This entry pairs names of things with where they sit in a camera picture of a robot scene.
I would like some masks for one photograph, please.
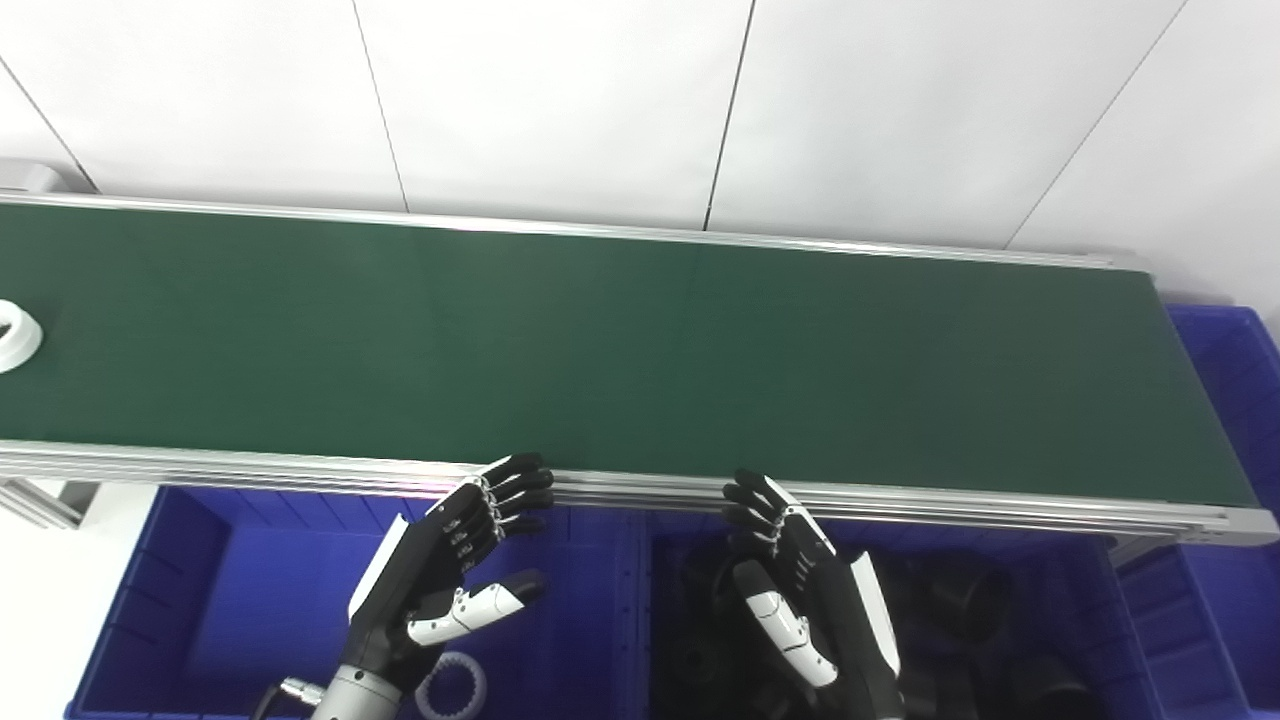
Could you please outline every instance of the white floor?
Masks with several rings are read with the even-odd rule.
[[[4,716],[59,720],[138,539],[155,488],[105,486],[78,530],[0,511]]]

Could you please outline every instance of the blue plastic bin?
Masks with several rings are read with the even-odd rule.
[[[1280,355],[1248,307],[1170,318],[1258,500],[1280,512]],[[1280,544],[1178,547],[1121,571],[1170,720],[1280,719]]]
[[[328,683],[352,589],[383,532],[430,502],[164,488],[125,570],[69,719],[244,717],[287,675]],[[556,509],[468,575],[543,570],[552,592],[451,643],[484,666],[485,717],[639,717],[644,514]],[[285,717],[301,710],[291,703]],[[403,717],[417,717],[406,703]]]
[[[156,498],[69,719],[244,717],[285,675],[325,682],[346,606],[396,512],[424,501],[165,488]],[[1156,702],[1100,538],[931,525],[832,523],[838,542],[966,547],[1009,564],[1019,611],[1000,657],[1061,653],[1114,717],[1155,720]],[[557,509],[549,530],[504,543],[468,578],[536,566],[552,592],[454,647],[485,667],[488,719],[649,716],[650,579],[669,592],[681,553],[723,537],[714,515]],[[415,717],[406,706],[402,717]]]
[[[1114,720],[1157,720],[1158,703],[1147,675],[1119,580],[1097,537],[891,523],[822,523],[837,546],[878,547],[905,553],[966,548],[1005,565],[1014,578],[1009,623],[982,646],[983,675],[998,684],[1010,661],[1051,652],[1101,697]],[[652,642],[680,633],[687,616],[680,568],[690,548],[722,538],[719,518],[653,514]],[[659,714],[655,720],[668,720]]]

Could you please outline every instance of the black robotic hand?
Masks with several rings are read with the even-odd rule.
[[[393,717],[445,642],[541,596],[538,570],[462,588],[463,574],[504,538],[543,529],[541,519],[522,515],[553,503],[554,478],[541,462],[536,454],[504,457],[463,479],[417,521],[397,518],[352,596],[340,666],[312,717]]]
[[[754,557],[733,580],[771,643],[812,688],[820,717],[904,715],[897,644],[870,556],[840,557],[809,511],[772,478],[739,470],[724,518]]]

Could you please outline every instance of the metal connector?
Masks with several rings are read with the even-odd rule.
[[[298,678],[285,678],[280,682],[280,689],[284,694],[305,702],[311,707],[320,705],[324,700],[325,688],[315,683],[308,683],[306,680],[300,680]]]

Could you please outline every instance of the white gear ring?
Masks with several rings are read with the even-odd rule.
[[[431,680],[435,679],[435,674],[440,671],[442,667],[448,666],[462,667],[471,674],[471,700],[467,705],[457,711],[448,715],[438,712],[431,707],[431,701],[428,694],[431,692]],[[475,661],[474,657],[465,652],[445,652],[440,655],[440,659],[435,661],[435,667],[431,669],[431,674],[422,680],[422,684],[413,691],[413,701],[417,703],[417,711],[422,714],[426,720],[471,720],[480,714],[484,707],[484,701],[489,696],[489,683],[485,680],[484,669],[480,664]]]
[[[36,354],[44,332],[31,315],[8,300],[0,300],[0,373],[8,373]]]

